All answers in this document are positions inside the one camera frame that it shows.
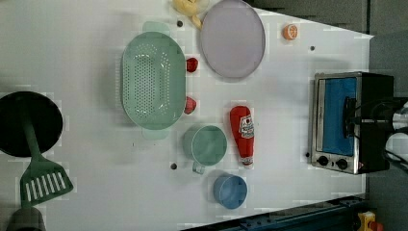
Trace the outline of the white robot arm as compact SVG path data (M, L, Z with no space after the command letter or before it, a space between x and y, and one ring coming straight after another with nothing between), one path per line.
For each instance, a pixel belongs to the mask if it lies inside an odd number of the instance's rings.
M403 107L393 114L393 133L388 137L383 157L393 166L405 173L408 172L408 134L407 134L408 107Z

